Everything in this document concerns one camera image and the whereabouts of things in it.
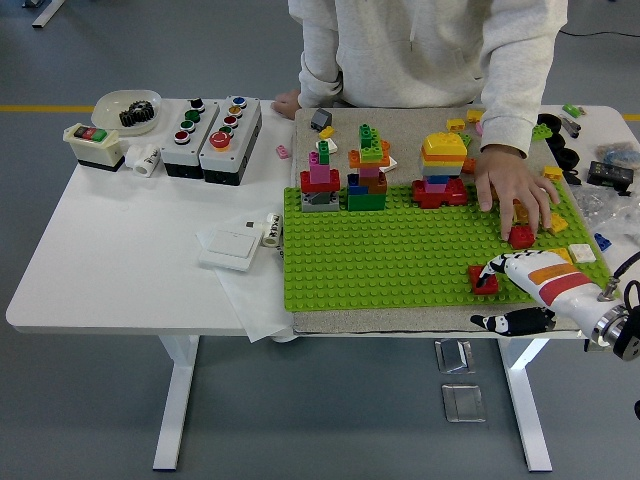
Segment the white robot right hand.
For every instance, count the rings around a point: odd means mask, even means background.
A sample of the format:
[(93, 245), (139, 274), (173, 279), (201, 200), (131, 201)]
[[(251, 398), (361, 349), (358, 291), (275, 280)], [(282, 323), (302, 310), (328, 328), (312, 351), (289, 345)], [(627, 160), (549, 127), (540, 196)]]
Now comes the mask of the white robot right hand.
[(613, 320), (627, 313), (616, 298), (600, 300), (601, 288), (554, 252), (525, 250), (497, 256), (486, 264), (476, 285), (484, 285), (495, 273), (506, 274), (538, 303), (536, 308), (470, 318), (475, 325), (502, 336), (548, 332), (558, 315), (573, 320), (585, 335), (598, 338), (605, 331), (599, 324), (603, 318)]

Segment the person's left hand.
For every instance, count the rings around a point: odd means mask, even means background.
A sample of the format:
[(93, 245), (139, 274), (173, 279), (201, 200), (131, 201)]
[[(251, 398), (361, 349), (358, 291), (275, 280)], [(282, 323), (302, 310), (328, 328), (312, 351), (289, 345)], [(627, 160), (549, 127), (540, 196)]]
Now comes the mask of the person's left hand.
[(525, 164), (521, 152), (510, 146), (487, 145), (476, 161), (474, 174), (480, 209), (489, 212), (495, 192), (499, 202), (500, 237), (507, 241), (514, 216), (514, 202), (519, 201), (528, 214), (531, 231), (536, 234), (539, 224), (551, 226), (551, 204), (560, 202), (553, 183), (534, 175)]

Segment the person's right hand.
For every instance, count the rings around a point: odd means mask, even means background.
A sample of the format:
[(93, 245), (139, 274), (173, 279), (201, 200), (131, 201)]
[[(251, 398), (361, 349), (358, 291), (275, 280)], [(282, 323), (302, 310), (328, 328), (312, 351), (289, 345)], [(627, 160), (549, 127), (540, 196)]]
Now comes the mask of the person's right hand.
[(271, 103), (271, 108), (282, 117), (294, 120), (296, 113), (301, 109), (299, 104), (300, 91), (293, 89), (281, 93)]

